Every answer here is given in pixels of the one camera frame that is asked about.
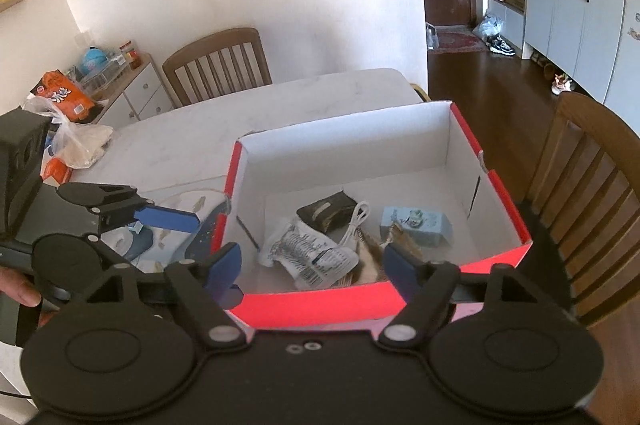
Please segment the person left hand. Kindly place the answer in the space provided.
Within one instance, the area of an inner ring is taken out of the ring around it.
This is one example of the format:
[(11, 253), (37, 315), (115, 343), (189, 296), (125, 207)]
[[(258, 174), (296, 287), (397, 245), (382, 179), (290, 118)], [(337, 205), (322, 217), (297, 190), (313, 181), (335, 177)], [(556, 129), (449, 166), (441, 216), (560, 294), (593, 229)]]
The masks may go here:
[(0, 267), (0, 291), (25, 307), (35, 308), (43, 302), (34, 284), (14, 269)]

